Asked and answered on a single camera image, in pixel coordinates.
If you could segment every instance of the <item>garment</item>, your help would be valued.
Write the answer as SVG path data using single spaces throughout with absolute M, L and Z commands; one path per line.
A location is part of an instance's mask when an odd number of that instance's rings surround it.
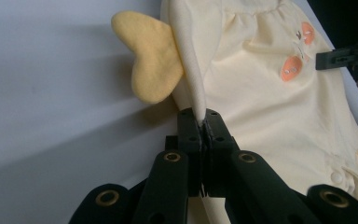
M 219 112 L 240 149 L 260 154 L 292 189 L 328 184 L 358 199 L 358 126 L 338 69 L 315 70 L 329 51 L 289 0 L 163 1 L 186 71 L 173 97 Z M 223 199 L 205 199 L 228 222 Z

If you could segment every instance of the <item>yellow fabric piece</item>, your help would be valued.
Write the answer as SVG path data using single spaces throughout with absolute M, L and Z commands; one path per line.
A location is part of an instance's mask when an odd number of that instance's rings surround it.
M 156 104 L 168 97 L 184 74 L 171 26 L 133 11 L 112 18 L 112 29 L 135 53 L 131 85 L 143 102 Z

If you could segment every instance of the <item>baby clothing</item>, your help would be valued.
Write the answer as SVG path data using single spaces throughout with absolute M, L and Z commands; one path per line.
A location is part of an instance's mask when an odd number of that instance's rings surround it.
M 358 199 L 358 126 L 338 69 L 315 70 L 329 51 L 289 0 L 163 0 L 186 75 L 180 109 L 219 112 L 240 149 L 261 155 L 292 189 L 327 184 Z M 204 199 L 228 222 L 224 199 Z

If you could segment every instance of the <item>white surface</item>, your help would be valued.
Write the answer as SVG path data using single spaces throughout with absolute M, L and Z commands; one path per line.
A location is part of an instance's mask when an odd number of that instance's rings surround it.
M 110 18 L 157 17 L 159 4 L 0 1 L 0 223 L 67 223 L 95 187 L 147 176 L 176 107 L 133 97 L 133 57 Z

